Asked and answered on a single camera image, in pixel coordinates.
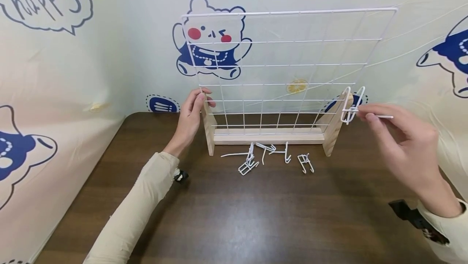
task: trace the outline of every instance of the lemon slice illustration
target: lemon slice illustration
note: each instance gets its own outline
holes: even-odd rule
[[[307,80],[296,79],[286,87],[286,91],[289,93],[298,93],[304,91],[307,88]]]

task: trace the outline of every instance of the beige sleeve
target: beige sleeve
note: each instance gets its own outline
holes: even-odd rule
[[[156,153],[99,234],[83,264],[125,264],[156,205],[172,186],[179,159]]]
[[[468,204],[459,200],[468,208]],[[468,263],[468,210],[455,218],[443,218],[429,212],[421,202],[418,204],[421,215],[450,243],[441,245],[427,239],[429,245],[436,255],[447,263],[467,264]]]

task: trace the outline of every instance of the black object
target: black object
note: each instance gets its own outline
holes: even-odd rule
[[[176,181],[179,184],[182,184],[185,180],[187,180],[188,177],[189,175],[180,169],[179,173],[174,176],[174,181]]]
[[[450,243],[449,239],[425,220],[418,209],[410,209],[405,200],[392,201],[388,205],[390,205],[401,220],[409,221],[415,228],[422,230],[426,238],[441,245],[448,245]]]

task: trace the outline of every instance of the dark brown table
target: dark brown table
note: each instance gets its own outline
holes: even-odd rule
[[[135,113],[111,142],[36,264],[80,264],[142,166],[172,137],[176,114]],[[203,129],[182,159],[190,174],[157,206],[131,264],[440,263],[422,233],[388,202],[414,195],[385,169],[367,126],[343,126],[332,157],[318,146],[290,146],[242,177],[248,146],[216,146]],[[315,174],[296,158],[310,153]],[[262,150],[255,154],[261,159]]]

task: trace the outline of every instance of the bear illustration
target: bear illustration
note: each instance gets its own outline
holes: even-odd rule
[[[241,75],[237,63],[252,47],[252,40],[243,37],[245,9],[234,6],[217,9],[207,0],[191,0],[187,14],[232,13],[225,17],[187,17],[184,24],[176,23],[172,28],[173,41],[180,56],[177,68],[185,76],[197,73],[213,74],[231,80]]]
[[[468,17],[460,21],[443,43],[425,52],[416,66],[440,66],[452,74],[453,94],[468,98]]]
[[[23,135],[15,124],[15,111],[0,106],[0,209],[13,196],[15,185],[31,168],[38,167],[56,154],[57,143],[43,135]]]

